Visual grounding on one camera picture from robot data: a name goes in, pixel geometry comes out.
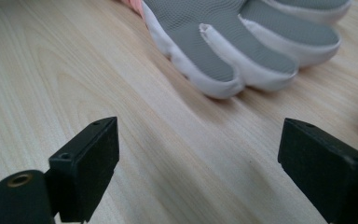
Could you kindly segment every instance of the table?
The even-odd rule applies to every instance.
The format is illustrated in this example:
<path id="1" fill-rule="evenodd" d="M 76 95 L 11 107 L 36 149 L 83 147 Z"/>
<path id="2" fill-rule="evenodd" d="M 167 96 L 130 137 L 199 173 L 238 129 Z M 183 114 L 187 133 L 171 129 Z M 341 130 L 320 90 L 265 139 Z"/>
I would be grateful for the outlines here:
<path id="1" fill-rule="evenodd" d="M 216 101 L 117 1 L 0 0 L 0 180 L 46 172 L 89 123 L 118 117 L 120 162 L 90 223 L 325 223 L 277 155 L 285 118 L 358 149 L 358 0 L 335 27 L 338 54 L 290 87 Z"/>

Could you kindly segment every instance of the light wood grain tabletop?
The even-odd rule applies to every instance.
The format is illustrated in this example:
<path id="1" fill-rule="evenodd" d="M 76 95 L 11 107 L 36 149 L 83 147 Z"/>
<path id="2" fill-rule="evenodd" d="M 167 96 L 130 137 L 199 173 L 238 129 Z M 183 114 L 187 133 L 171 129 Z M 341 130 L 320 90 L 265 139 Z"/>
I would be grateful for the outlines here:
<path id="1" fill-rule="evenodd" d="M 290 87 L 216 101 L 119 2 L 0 0 L 0 180 L 46 172 L 88 124 L 117 117 L 120 161 L 90 223 L 325 223 L 277 156 L 285 118 L 358 149 L 358 0 L 335 27 L 338 54 Z"/>

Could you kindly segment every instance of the work glove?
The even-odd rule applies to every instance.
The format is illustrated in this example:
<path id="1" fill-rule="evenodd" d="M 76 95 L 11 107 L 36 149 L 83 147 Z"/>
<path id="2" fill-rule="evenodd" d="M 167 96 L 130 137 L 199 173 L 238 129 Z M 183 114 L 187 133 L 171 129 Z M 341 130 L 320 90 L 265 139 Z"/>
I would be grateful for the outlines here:
<path id="1" fill-rule="evenodd" d="M 142 15 L 158 49 L 204 94 L 225 99 L 246 86 L 280 90 L 299 67 L 340 45 L 328 25 L 351 0 L 122 0 Z"/>

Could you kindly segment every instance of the black object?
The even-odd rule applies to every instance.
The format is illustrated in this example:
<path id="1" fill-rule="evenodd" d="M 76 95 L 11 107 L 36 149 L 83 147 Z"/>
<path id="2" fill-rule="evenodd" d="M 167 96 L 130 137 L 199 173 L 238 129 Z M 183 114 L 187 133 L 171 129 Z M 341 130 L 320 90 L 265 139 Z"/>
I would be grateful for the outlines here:
<path id="1" fill-rule="evenodd" d="M 90 221 L 118 163 L 117 118 L 91 123 L 49 158 L 0 182 L 0 224 Z"/>
<path id="2" fill-rule="evenodd" d="M 278 162 L 328 223 L 358 223 L 358 150 L 312 124 L 286 119 Z"/>

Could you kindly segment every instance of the gray textured fabric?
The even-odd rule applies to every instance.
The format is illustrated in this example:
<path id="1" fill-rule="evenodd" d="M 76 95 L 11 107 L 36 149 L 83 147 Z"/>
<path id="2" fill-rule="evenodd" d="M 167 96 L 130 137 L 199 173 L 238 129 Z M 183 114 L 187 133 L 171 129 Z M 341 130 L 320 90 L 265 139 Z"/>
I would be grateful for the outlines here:
<path id="1" fill-rule="evenodd" d="M 317 10 L 330 10 L 342 7 L 348 3 L 348 0 L 276 0 L 277 2 L 292 6 L 303 7 Z"/>
<path id="2" fill-rule="evenodd" d="M 200 24 L 211 24 L 233 46 L 255 63 L 273 71 L 292 74 L 296 64 L 266 48 L 238 18 L 245 0 L 145 0 L 167 35 L 200 71 L 230 81 L 232 68 L 216 56 L 200 35 Z"/>
<path id="3" fill-rule="evenodd" d="M 297 43 L 311 46 L 329 46 L 335 45 L 339 41 L 337 34 L 329 26 L 284 14 L 260 0 L 249 0 L 242 9 L 241 16 L 246 20 L 255 21 L 274 33 Z"/>

